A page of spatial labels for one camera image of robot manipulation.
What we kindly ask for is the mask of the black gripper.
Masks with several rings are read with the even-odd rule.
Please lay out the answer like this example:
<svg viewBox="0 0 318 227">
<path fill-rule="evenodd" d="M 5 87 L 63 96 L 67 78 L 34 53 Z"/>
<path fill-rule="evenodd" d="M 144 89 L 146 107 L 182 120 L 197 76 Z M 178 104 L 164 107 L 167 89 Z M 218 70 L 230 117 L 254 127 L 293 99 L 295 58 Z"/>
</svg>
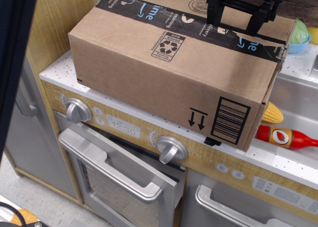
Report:
<svg viewBox="0 0 318 227">
<path fill-rule="evenodd" d="M 206 0 L 207 23 L 220 26 L 225 7 L 230 7 L 251 15 L 246 28 L 247 35 L 255 36 L 263 23 L 274 21 L 283 0 Z"/>
</svg>

